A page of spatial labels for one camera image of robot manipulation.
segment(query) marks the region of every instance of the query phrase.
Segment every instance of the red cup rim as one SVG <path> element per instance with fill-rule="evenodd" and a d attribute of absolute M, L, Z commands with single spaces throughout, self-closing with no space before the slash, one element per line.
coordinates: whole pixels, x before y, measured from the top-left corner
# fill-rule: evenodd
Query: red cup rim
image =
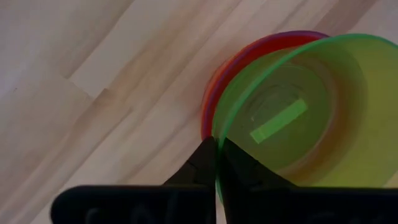
<path fill-rule="evenodd" d="M 271 52 L 289 47 L 297 47 L 326 37 L 328 37 L 326 34 L 305 30 L 272 34 L 247 45 L 230 60 L 225 62 L 226 65 L 222 70 L 215 74 L 217 77 L 213 77 L 216 79 L 215 82 L 212 82 L 210 83 L 211 85 L 207 86 L 206 91 L 209 91 L 209 94 L 205 95 L 207 98 L 203 99 L 204 104 L 201 114 L 202 140 L 211 136 L 216 106 L 225 88 L 244 67 L 249 65 L 255 59 Z"/>

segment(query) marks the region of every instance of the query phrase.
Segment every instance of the wood grain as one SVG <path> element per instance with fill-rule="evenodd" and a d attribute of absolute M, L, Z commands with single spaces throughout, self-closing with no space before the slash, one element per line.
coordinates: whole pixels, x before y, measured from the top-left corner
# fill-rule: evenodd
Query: wood grain
<path fill-rule="evenodd" d="M 200 142 L 207 81 L 250 42 L 300 29 L 398 42 L 396 20 L 395 0 L 1 1 L 0 222 L 50 223 L 75 185 L 167 180 Z"/>

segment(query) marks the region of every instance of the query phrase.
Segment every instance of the green plastic cup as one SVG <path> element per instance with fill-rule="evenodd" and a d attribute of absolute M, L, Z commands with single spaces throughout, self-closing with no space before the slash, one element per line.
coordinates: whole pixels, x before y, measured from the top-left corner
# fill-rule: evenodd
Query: green plastic cup
<path fill-rule="evenodd" d="M 265 55 L 225 89 L 212 135 L 297 185 L 382 187 L 398 170 L 397 62 L 366 34 Z"/>

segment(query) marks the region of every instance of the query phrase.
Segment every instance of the plastic cup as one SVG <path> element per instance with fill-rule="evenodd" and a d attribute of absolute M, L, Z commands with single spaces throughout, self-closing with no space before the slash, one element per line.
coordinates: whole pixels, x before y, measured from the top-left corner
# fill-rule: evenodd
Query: plastic cup
<path fill-rule="evenodd" d="M 259 57 L 229 83 L 212 134 L 301 186 L 382 187 L 398 170 L 398 46 L 346 34 Z"/>
<path fill-rule="evenodd" d="M 243 48 L 220 66 L 206 88 L 201 115 L 201 137 L 211 136 L 213 117 L 219 99 L 228 83 L 252 61 L 277 50 L 298 47 L 328 37 L 314 31 L 296 30 L 263 37 Z"/>

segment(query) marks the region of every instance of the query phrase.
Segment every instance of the wooden floor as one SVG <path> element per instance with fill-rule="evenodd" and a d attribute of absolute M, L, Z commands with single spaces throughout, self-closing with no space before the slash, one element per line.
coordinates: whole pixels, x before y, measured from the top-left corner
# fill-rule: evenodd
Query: wooden floor
<path fill-rule="evenodd" d="M 0 223 L 50 223 L 75 185 L 164 182 L 200 143 L 207 81 L 248 43 L 398 42 L 397 21 L 396 0 L 2 0 Z"/>

